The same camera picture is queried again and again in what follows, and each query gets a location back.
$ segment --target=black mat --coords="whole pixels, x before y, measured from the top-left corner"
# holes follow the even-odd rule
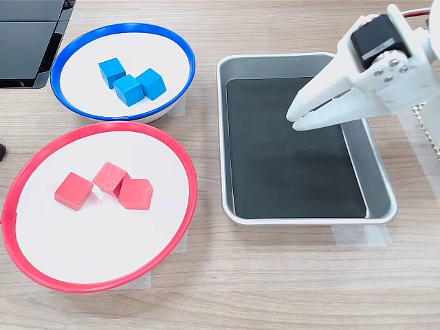
[[[232,187],[246,218],[363,218],[366,208],[339,125],[294,131],[285,119],[310,78],[227,83]]]

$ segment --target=black object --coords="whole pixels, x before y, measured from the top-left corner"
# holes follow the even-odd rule
[[[411,56],[399,32],[385,14],[354,31],[351,42],[364,69],[368,69],[375,58],[387,50],[400,50],[407,57]]]
[[[237,216],[365,217],[340,125],[295,131],[285,118],[295,95],[310,80],[238,79],[227,83]]]
[[[0,88],[41,88],[75,0],[0,0]]]
[[[6,155],[6,147],[0,143],[0,162]]]

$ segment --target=blue cube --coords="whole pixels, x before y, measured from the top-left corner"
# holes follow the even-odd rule
[[[145,96],[150,100],[155,100],[166,91],[164,80],[153,69],[146,70],[136,80],[140,82]]]
[[[113,89],[113,83],[117,79],[121,79],[125,76],[125,69],[117,58],[99,63],[99,69],[110,89]]]
[[[114,85],[116,95],[129,107],[144,98],[141,84],[130,74],[117,79]]]

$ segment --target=red cube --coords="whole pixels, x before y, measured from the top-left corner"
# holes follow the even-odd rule
[[[71,172],[55,192],[55,200],[78,211],[91,193],[94,184]]]
[[[147,179],[124,179],[119,202],[132,210],[149,210],[153,187]]]
[[[126,178],[130,178],[130,176],[125,170],[107,162],[95,176],[93,182],[102,191],[118,198],[122,180]]]

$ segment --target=blue bowl rim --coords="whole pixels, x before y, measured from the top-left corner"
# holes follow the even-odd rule
[[[160,36],[164,36],[174,41],[183,49],[190,63],[190,74],[184,88],[173,99],[169,100],[167,103],[161,105],[156,109],[144,113],[139,113],[137,115],[128,115],[128,116],[120,116],[120,117],[104,117],[101,115],[91,115],[90,113],[86,113],[84,111],[81,111],[80,109],[77,109],[66,99],[66,97],[64,97],[64,94],[61,91],[60,77],[65,63],[82,46],[92,42],[93,40],[99,39],[103,36],[109,36],[111,34],[129,33],[129,32],[143,32],[143,33],[150,33],[150,34],[157,34]],[[189,44],[180,35],[178,35],[177,33],[171,30],[166,29],[165,27],[153,25],[153,24],[118,23],[104,27],[99,27],[98,29],[92,30],[86,34],[83,34],[82,36],[79,36],[77,39],[75,39],[69,45],[67,45],[54,61],[50,75],[50,85],[52,86],[52,90],[54,91],[56,98],[58,98],[59,101],[68,109],[72,110],[73,112],[76,112],[79,115],[92,118],[95,120],[139,120],[142,118],[152,116],[156,113],[159,113],[160,111],[166,109],[167,107],[171,106],[174,102],[176,102],[189,88],[191,82],[194,79],[194,75],[195,75],[194,52],[189,46]]]

